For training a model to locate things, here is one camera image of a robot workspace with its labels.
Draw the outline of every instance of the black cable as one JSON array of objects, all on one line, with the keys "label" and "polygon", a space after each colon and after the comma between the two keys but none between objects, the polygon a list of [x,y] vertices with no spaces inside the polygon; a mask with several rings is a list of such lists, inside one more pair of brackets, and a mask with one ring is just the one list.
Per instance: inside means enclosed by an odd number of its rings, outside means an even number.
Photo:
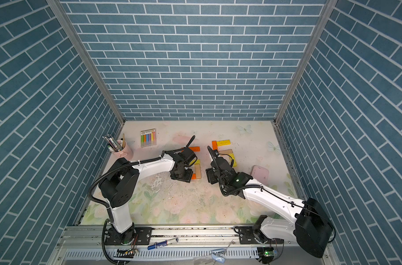
[{"label": "black cable", "polygon": [[233,160],[233,158],[230,155],[228,155],[226,153],[219,153],[219,155],[230,157],[230,167],[233,167],[233,163],[235,162],[235,160]]},{"label": "black cable", "polygon": [[101,234],[101,247],[102,247],[102,252],[104,253],[105,258],[106,258],[109,262],[111,262],[111,263],[113,263],[113,264],[116,264],[116,265],[128,264],[129,261],[114,260],[114,259],[112,259],[112,258],[108,255],[107,250],[105,250],[105,243],[104,243],[105,231],[106,231],[107,224],[108,224],[109,221],[110,221],[110,220],[105,219],[104,226],[103,226],[103,228],[102,228],[102,234]]},{"label": "black cable", "polygon": [[190,164],[189,166],[187,166],[187,167],[192,167],[194,164],[195,164],[195,162],[197,162],[197,160],[198,160],[198,157],[197,156],[195,156],[195,161],[192,163],[192,164]]},{"label": "black cable", "polygon": [[[210,153],[211,158],[212,158],[213,161],[214,161],[214,164],[215,164],[216,167],[217,167],[217,170],[220,172],[220,168],[219,168],[219,166],[217,165],[217,162],[216,162],[216,154],[215,154],[214,151],[211,149],[211,147],[207,146],[207,149],[208,149],[208,151],[209,151],[209,153]],[[324,217],[321,216],[320,214],[318,214],[318,213],[316,213],[316,212],[313,212],[313,211],[307,209],[307,208],[304,207],[304,206],[300,206],[300,205],[291,203],[291,202],[289,202],[289,201],[287,201],[287,200],[285,200],[285,199],[280,198],[278,195],[276,195],[276,194],[274,194],[274,193],[271,193],[271,192],[268,191],[267,189],[264,189],[264,187],[261,186],[261,185],[255,185],[255,184],[254,184],[254,185],[246,185],[246,186],[244,186],[244,187],[237,188],[237,189],[233,189],[233,190],[231,190],[231,191],[229,191],[229,192],[226,192],[226,191],[223,190],[223,188],[222,188],[220,175],[219,175],[219,177],[218,177],[218,180],[219,180],[220,191],[222,192],[223,196],[229,196],[230,194],[233,194],[233,193],[235,193],[235,192],[237,192],[237,191],[240,191],[240,190],[243,190],[243,189],[257,188],[257,189],[261,189],[261,191],[265,190],[267,193],[269,193],[269,194],[275,196],[276,198],[278,198],[278,199],[280,199],[280,200],[283,200],[283,201],[286,202],[287,204],[291,204],[293,207],[294,207],[294,206],[300,207],[300,208],[302,208],[302,209],[305,209],[306,211],[309,211],[309,212],[311,212],[311,213],[313,213],[313,214],[319,216],[320,218],[322,218],[322,219],[324,219],[324,220],[327,220],[327,218],[324,218]],[[331,226],[332,230],[334,231],[334,236],[333,236],[333,238],[332,238],[330,241],[328,241],[328,243],[331,243],[332,241],[335,240],[335,237],[336,237],[336,229],[335,229],[334,225],[333,225],[330,221],[328,221],[328,224]]]},{"label": "black cable", "polygon": [[95,198],[95,197],[92,195],[93,189],[94,189],[101,181],[103,181],[103,179],[105,179],[106,177],[108,177],[110,174],[113,174],[113,173],[116,173],[117,171],[120,171],[121,169],[124,169],[124,168],[127,168],[127,167],[131,167],[131,166],[135,166],[135,165],[139,165],[139,164],[154,162],[154,161],[157,161],[157,160],[160,160],[160,159],[161,159],[161,157],[159,156],[159,157],[156,157],[156,158],[146,159],[146,160],[143,160],[143,161],[140,161],[140,162],[138,162],[138,161],[136,161],[136,162],[128,162],[128,163],[126,163],[126,164],[123,164],[123,165],[121,165],[121,166],[119,166],[119,167],[116,167],[116,168],[114,168],[114,169],[108,171],[107,173],[103,174],[101,177],[99,177],[98,179],[96,179],[96,180],[94,181],[94,183],[92,183],[91,187],[89,187],[88,193],[87,193],[88,198],[89,198],[91,201],[94,201],[94,202],[96,202],[96,203],[99,203],[99,204],[102,204],[103,206],[105,206],[105,207],[107,208],[109,220],[111,220],[112,222],[114,222],[114,217],[113,217],[113,214],[112,214],[112,212],[111,212],[110,205],[109,205],[106,201],[103,201],[103,200],[100,200],[100,199]]},{"label": "black cable", "polygon": [[230,155],[226,154],[226,153],[219,153],[219,155],[221,155],[221,156],[228,156],[228,157],[230,157],[231,160],[233,160],[233,158],[232,158]]},{"label": "black cable", "polygon": [[[287,201],[287,200],[284,200],[284,199],[280,198],[278,195],[271,193],[271,192],[268,191],[267,189],[264,189],[262,186],[261,186],[261,189],[262,189],[262,191],[264,190],[264,191],[266,191],[267,193],[272,194],[272,195],[275,196],[276,198],[278,198],[278,199],[280,199],[280,200],[283,200],[283,201],[286,202],[287,204],[291,204],[291,205],[293,205],[293,206],[300,207],[300,208],[302,208],[302,209],[304,209],[304,210],[306,210],[306,211],[309,211],[309,212],[311,212],[311,213],[313,213],[313,214],[319,216],[320,218],[322,218],[322,219],[324,219],[324,220],[327,219],[327,218],[321,216],[320,214],[318,214],[318,213],[316,213],[316,212],[313,212],[313,211],[307,209],[307,208],[304,207],[304,206],[299,206],[298,204],[294,204],[294,203],[291,203],[291,202],[289,202],[289,201]],[[334,225],[333,225],[330,221],[327,221],[327,222],[328,222],[328,224],[331,226],[332,230],[334,231],[334,236],[333,236],[333,238],[332,238],[330,241],[328,241],[328,243],[331,243],[332,241],[335,240],[335,237],[336,237],[336,229],[335,229]]]}]

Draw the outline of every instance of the metal bracket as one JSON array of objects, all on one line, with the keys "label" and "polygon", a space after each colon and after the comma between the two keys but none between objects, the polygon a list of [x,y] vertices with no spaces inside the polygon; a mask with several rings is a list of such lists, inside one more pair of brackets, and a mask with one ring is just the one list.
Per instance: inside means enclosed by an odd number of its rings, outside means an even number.
[{"label": "metal bracket", "polygon": [[[105,240],[106,246],[123,246],[120,244],[117,239],[115,233],[117,233],[113,228],[108,230],[110,237],[107,237]],[[151,227],[136,227],[135,234],[137,235],[136,244],[137,246],[146,246],[149,245],[149,241],[151,239],[152,228]]]},{"label": "metal bracket", "polygon": [[136,245],[149,245],[151,239],[152,228],[151,227],[136,227],[136,234],[138,238],[136,240]]},{"label": "metal bracket", "polygon": [[[239,243],[241,245],[252,245],[252,244],[259,244],[254,237],[253,227],[252,226],[236,226],[236,232],[239,234]],[[282,244],[283,239],[279,238],[272,238],[268,240],[265,245],[268,244]]]}]

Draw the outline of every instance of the brick wall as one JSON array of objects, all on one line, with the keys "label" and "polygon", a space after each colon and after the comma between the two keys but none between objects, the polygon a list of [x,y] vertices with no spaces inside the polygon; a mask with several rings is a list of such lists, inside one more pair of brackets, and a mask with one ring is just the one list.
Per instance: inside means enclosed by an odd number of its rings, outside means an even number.
[{"label": "brick wall", "polygon": [[61,2],[126,119],[271,120],[325,0]]},{"label": "brick wall", "polygon": [[402,1],[339,0],[282,120],[342,264],[402,264]]},{"label": "brick wall", "polygon": [[0,263],[47,262],[117,129],[45,0],[0,0]]}]

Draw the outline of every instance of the pencil cup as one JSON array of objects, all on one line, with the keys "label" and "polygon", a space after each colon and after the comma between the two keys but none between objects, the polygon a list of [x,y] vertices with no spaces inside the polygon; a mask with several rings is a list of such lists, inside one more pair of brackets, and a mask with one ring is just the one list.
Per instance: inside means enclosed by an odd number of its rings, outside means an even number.
[{"label": "pencil cup", "polygon": [[126,141],[125,141],[126,146],[124,146],[122,151],[118,151],[118,152],[111,152],[115,157],[117,158],[125,158],[126,160],[130,161],[133,158],[133,152],[130,149],[130,147],[127,145]]}]

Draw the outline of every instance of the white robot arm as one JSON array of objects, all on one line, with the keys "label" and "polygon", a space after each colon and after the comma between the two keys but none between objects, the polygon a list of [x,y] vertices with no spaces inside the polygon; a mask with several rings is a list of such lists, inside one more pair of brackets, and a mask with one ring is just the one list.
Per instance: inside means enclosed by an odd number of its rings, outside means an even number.
[{"label": "white robot arm", "polygon": [[[192,170],[189,168],[196,158],[189,145],[173,151],[163,151],[160,157],[138,162],[118,159],[110,170],[97,179],[88,191],[89,199],[106,206],[109,222],[119,235],[119,241],[127,244],[134,240],[135,226],[126,204],[131,198],[138,180],[160,172],[169,171],[171,178],[190,182]],[[238,195],[255,201],[282,216],[287,222],[282,224],[265,215],[260,216],[253,226],[257,241],[265,243],[273,238],[296,240],[308,253],[322,257],[332,233],[333,225],[320,204],[309,198],[307,201],[289,197],[264,186],[244,172],[235,172],[233,161],[229,164],[219,156],[217,150],[208,147],[212,157],[211,168],[206,170],[211,184],[219,183],[224,196]],[[93,189],[99,185],[106,201],[92,196]]]}]

